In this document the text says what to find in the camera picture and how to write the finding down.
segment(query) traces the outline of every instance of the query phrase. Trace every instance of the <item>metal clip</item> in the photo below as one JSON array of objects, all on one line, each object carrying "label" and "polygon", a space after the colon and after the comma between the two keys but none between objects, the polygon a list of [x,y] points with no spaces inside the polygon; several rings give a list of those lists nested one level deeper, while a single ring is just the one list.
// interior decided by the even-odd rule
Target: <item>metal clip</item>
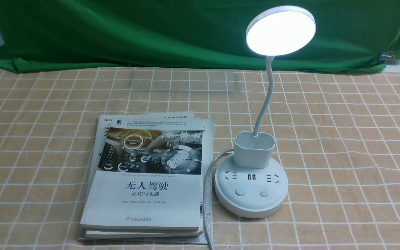
[{"label": "metal clip", "polygon": [[396,58],[395,55],[393,55],[393,51],[389,52],[382,52],[381,55],[379,56],[379,64],[384,63],[385,61],[394,61]]}]

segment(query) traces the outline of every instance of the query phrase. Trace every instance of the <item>green backdrop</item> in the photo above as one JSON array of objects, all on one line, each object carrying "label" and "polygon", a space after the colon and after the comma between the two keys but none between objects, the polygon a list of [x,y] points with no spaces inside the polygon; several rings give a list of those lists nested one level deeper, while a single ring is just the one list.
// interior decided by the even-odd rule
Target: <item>green backdrop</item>
[{"label": "green backdrop", "polygon": [[0,68],[264,69],[246,27],[279,5],[309,10],[317,32],[273,69],[373,72],[382,52],[400,59],[400,0],[0,0]]}]

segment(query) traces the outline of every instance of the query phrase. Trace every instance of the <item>stack of books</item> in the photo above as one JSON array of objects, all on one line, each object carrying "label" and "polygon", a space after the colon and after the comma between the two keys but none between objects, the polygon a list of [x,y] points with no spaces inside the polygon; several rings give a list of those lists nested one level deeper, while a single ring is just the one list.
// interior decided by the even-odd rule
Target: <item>stack of books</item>
[{"label": "stack of books", "polygon": [[[207,244],[214,121],[193,112],[101,115],[79,238]],[[203,215],[203,186],[208,192]]]}]

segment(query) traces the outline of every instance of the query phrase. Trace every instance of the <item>lamp base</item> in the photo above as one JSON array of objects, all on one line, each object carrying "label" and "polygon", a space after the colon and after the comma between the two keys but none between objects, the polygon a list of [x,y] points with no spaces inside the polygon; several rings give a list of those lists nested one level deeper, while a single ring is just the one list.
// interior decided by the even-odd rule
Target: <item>lamp base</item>
[{"label": "lamp base", "polygon": [[234,154],[217,167],[215,190],[223,206],[235,215],[264,218],[275,213],[288,192],[288,178],[282,166],[270,159],[265,168],[242,168]]}]

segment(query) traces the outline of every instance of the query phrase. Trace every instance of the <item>flexible gooseneck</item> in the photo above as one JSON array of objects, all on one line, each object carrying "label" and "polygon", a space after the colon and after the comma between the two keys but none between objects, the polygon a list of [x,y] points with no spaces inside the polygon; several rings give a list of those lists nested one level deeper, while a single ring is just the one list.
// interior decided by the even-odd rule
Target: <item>flexible gooseneck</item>
[{"label": "flexible gooseneck", "polygon": [[259,117],[257,117],[256,125],[254,126],[254,130],[252,132],[253,136],[257,136],[259,134],[260,123],[262,122],[263,116],[265,115],[266,109],[268,108],[269,101],[271,100],[271,95],[274,90],[274,77],[273,77],[273,69],[271,67],[271,63],[274,60],[274,56],[266,57],[266,73],[268,74],[268,91],[266,92],[265,102],[263,103],[262,109],[260,110]]}]

